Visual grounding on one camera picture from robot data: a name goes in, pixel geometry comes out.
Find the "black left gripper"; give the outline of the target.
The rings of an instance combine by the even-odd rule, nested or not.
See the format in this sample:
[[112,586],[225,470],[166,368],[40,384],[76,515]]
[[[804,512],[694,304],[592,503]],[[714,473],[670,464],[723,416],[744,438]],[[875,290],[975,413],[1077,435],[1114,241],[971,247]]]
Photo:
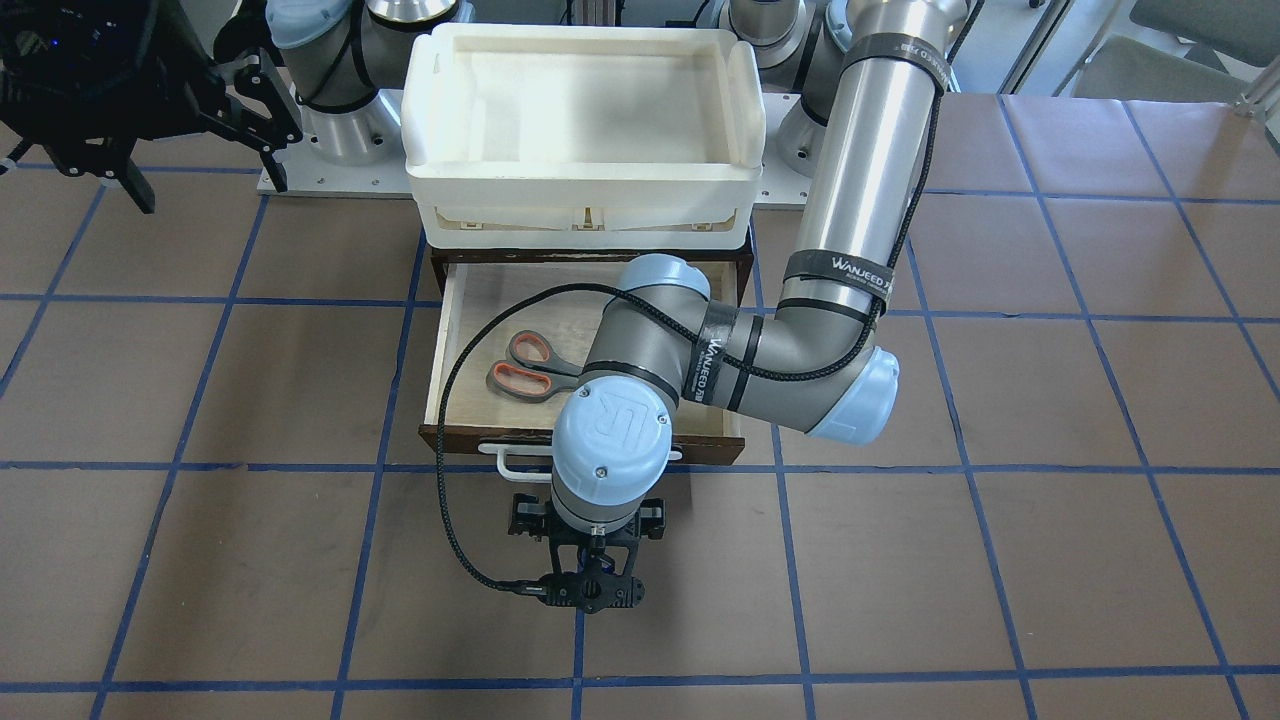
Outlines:
[[535,541],[547,541],[552,571],[567,573],[561,557],[561,548],[575,550],[572,568],[585,569],[591,559],[602,564],[603,571],[630,577],[637,557],[639,541],[648,538],[659,541],[666,533],[666,501],[646,498],[637,511],[620,528],[607,534],[594,534],[571,527],[556,511],[552,501],[535,495],[517,493],[512,498],[508,533],[527,534]]

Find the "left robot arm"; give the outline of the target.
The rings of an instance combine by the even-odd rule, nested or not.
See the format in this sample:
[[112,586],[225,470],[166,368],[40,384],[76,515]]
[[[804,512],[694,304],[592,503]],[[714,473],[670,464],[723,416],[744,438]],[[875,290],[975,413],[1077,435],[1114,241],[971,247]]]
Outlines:
[[850,37],[818,55],[795,120],[817,147],[771,318],[718,304],[667,255],[630,261],[609,292],[550,437],[548,498],[516,495],[512,536],[568,546],[582,566],[553,580],[613,579],[611,547],[666,525],[649,492],[681,402],[721,407],[847,445],[872,442],[899,391],[874,345],[931,167],[950,63],[978,1],[832,1]]

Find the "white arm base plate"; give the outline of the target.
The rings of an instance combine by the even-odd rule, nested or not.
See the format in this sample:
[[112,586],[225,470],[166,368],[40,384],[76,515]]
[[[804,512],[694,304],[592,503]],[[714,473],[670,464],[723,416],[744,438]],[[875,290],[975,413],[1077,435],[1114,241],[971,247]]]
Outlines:
[[301,141],[274,154],[289,197],[411,199],[401,137],[403,92],[384,88],[346,114],[301,106]]

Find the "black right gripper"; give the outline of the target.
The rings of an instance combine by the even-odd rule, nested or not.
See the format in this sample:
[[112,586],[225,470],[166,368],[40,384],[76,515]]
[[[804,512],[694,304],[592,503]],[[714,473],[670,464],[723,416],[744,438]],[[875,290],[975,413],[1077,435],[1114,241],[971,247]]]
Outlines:
[[5,1],[3,124],[68,176],[116,181],[147,215],[152,186],[131,159],[138,140],[212,133],[259,152],[278,193],[275,152],[300,141],[264,1]]

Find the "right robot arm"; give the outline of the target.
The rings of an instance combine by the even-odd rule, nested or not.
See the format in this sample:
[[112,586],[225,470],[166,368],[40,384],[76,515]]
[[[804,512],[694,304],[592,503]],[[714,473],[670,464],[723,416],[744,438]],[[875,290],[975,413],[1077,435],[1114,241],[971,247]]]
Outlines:
[[390,92],[413,42],[471,22],[468,1],[5,1],[3,124],[68,177],[119,184],[145,214],[155,192],[141,141],[215,135],[255,151],[276,192],[279,151],[306,143],[332,165],[385,156],[399,137]]

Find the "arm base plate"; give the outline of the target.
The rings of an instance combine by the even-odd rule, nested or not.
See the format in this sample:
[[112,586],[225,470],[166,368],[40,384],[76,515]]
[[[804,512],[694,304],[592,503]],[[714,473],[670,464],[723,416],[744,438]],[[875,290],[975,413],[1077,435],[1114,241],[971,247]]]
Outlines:
[[794,110],[800,100],[797,94],[763,94],[765,147],[756,210],[801,210],[808,201],[826,127],[805,109]]

